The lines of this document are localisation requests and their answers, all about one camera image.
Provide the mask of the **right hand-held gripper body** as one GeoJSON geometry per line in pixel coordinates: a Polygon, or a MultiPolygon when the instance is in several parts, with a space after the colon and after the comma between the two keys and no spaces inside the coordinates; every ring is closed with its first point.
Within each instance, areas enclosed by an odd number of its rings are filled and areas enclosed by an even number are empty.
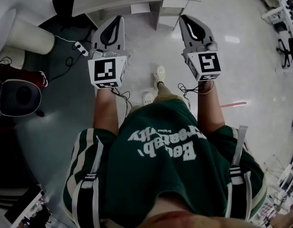
{"type": "Polygon", "coordinates": [[[204,46],[189,47],[183,50],[182,56],[197,82],[215,80],[221,74],[216,42],[204,46]]]}

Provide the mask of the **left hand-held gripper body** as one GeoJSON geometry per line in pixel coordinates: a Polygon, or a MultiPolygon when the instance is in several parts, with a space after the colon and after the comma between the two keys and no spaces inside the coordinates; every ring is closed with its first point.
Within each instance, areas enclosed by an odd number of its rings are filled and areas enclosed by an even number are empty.
{"type": "Polygon", "coordinates": [[[114,52],[92,49],[90,55],[88,69],[91,84],[96,89],[121,87],[128,66],[129,53],[126,50],[114,52]]]}

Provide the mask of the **person's right forearm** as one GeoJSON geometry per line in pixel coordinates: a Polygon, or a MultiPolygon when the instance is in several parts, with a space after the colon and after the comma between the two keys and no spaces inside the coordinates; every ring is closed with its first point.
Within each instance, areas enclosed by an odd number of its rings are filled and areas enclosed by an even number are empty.
{"type": "Polygon", "coordinates": [[[197,125],[208,136],[225,125],[219,98],[213,80],[201,84],[198,90],[197,125]]]}

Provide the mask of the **person's left forearm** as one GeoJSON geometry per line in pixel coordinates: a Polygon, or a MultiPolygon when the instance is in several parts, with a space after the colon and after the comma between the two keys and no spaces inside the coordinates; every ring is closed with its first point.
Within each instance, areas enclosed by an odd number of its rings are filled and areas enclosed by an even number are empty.
{"type": "Polygon", "coordinates": [[[116,96],[110,89],[97,90],[93,128],[107,130],[118,136],[116,96]]]}

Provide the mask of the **white office desk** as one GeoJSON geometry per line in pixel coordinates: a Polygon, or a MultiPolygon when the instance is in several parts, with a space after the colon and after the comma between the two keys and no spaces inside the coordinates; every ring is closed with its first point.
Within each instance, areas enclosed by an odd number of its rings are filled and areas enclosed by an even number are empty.
{"type": "MultiPolygon", "coordinates": [[[[285,47],[289,49],[288,45],[288,39],[293,39],[293,19],[291,15],[291,9],[288,5],[288,0],[277,0],[278,6],[277,8],[271,9],[261,15],[261,18],[263,20],[268,20],[271,22],[273,26],[279,25],[279,31],[278,31],[278,39],[281,39],[283,43],[285,44],[285,47]]],[[[284,64],[284,54],[279,53],[283,57],[282,65],[284,64]]],[[[277,68],[275,71],[278,73],[293,73],[293,62],[291,56],[289,56],[291,66],[287,67],[285,69],[282,68],[282,65],[277,68]]]]}

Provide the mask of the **person's right shoe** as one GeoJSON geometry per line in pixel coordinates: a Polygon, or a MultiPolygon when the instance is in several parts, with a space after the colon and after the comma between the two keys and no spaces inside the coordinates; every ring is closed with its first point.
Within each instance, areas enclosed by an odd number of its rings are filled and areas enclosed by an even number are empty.
{"type": "Polygon", "coordinates": [[[166,71],[164,66],[158,66],[156,71],[154,72],[155,82],[165,82],[166,71]]]}

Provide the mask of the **person's shoe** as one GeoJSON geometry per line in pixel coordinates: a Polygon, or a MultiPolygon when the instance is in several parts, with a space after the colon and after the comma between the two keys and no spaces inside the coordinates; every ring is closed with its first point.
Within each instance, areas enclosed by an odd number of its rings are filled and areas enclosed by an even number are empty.
{"type": "Polygon", "coordinates": [[[156,71],[154,72],[155,82],[165,82],[166,71],[164,66],[158,66],[156,71]]]}
{"type": "Polygon", "coordinates": [[[48,80],[47,80],[47,77],[46,77],[45,73],[44,73],[43,71],[39,71],[39,73],[40,73],[40,74],[42,75],[42,77],[43,77],[43,85],[42,85],[42,87],[47,87],[48,84],[49,84],[49,82],[48,82],[48,80]]]}
{"type": "Polygon", "coordinates": [[[151,103],[153,103],[154,101],[154,96],[151,92],[145,93],[143,96],[143,105],[149,105],[151,103]]]}

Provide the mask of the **red floor tape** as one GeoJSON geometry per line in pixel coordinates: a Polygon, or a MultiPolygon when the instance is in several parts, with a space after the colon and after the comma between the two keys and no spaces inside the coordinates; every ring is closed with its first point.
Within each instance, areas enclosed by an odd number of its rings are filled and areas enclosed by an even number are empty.
{"type": "Polygon", "coordinates": [[[233,103],[230,103],[230,104],[224,104],[224,105],[221,105],[220,107],[221,108],[237,107],[237,106],[242,106],[242,105],[246,105],[246,104],[247,104],[247,102],[241,101],[241,102],[233,102],[233,103]]]}

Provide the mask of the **black backpack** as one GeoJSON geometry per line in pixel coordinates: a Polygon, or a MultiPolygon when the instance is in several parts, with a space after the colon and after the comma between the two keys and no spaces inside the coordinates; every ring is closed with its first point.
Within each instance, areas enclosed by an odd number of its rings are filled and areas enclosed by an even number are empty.
{"type": "Polygon", "coordinates": [[[74,0],[52,0],[56,12],[56,20],[62,26],[60,31],[70,27],[74,0]]]}

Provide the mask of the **person's right leg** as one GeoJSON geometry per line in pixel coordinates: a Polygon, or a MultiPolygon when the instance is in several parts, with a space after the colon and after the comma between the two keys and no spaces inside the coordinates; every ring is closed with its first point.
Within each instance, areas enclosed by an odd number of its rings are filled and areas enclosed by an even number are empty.
{"type": "Polygon", "coordinates": [[[154,99],[154,102],[162,102],[173,98],[174,95],[170,92],[170,90],[165,86],[164,83],[158,82],[157,88],[158,93],[157,97],[154,99]]]}

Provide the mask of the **person's leg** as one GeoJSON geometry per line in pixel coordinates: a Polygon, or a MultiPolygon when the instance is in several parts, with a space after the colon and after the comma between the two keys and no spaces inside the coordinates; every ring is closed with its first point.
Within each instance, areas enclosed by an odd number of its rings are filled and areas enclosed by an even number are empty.
{"type": "Polygon", "coordinates": [[[42,88],[43,77],[39,72],[31,72],[24,69],[16,69],[8,65],[0,64],[0,80],[2,82],[8,79],[20,79],[34,83],[42,88]]]}
{"type": "Polygon", "coordinates": [[[165,86],[164,83],[158,82],[157,88],[158,93],[157,97],[154,99],[154,102],[162,102],[173,98],[174,95],[170,92],[170,90],[165,86]]]}

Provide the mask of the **person's left shoe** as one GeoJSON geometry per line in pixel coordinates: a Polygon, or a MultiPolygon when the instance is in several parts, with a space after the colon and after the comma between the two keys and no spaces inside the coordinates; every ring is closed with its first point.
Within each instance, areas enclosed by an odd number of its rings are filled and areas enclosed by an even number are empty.
{"type": "Polygon", "coordinates": [[[145,93],[143,96],[143,105],[149,105],[151,103],[153,103],[154,101],[154,96],[151,92],[145,93]]]}

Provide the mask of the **black office chair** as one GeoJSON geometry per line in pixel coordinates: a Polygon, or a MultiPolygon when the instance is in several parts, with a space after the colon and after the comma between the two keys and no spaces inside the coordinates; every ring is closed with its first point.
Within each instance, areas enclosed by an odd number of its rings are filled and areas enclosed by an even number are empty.
{"type": "Polygon", "coordinates": [[[283,43],[283,41],[281,39],[278,39],[278,43],[279,43],[279,46],[280,45],[282,46],[282,48],[277,47],[276,51],[279,52],[279,53],[284,54],[284,64],[282,65],[282,68],[285,69],[286,67],[291,66],[289,56],[291,56],[292,62],[293,62],[293,39],[292,38],[288,39],[289,49],[287,49],[285,47],[285,44],[283,43]]]}

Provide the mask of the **dark office chair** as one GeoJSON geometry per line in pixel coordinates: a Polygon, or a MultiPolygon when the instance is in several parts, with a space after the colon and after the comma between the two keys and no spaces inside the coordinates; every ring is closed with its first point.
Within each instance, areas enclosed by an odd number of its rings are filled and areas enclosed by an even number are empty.
{"type": "Polygon", "coordinates": [[[41,103],[41,91],[29,81],[0,81],[0,115],[22,117],[34,113],[41,103]]]}

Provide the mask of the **green printed t-shirt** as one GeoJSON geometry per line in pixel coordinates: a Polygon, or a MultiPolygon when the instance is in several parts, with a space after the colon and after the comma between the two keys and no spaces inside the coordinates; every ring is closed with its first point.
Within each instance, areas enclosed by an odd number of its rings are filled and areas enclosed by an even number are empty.
{"type": "Polygon", "coordinates": [[[89,128],[75,142],[62,200],[74,218],[74,192],[97,180],[97,212],[126,228],[139,226],[163,194],[174,194],[197,214],[245,217],[246,191],[235,189],[235,175],[250,174],[251,214],[261,207],[265,176],[247,145],[232,166],[238,130],[224,125],[203,135],[179,99],[143,106],[130,113],[118,134],[89,128]]]}

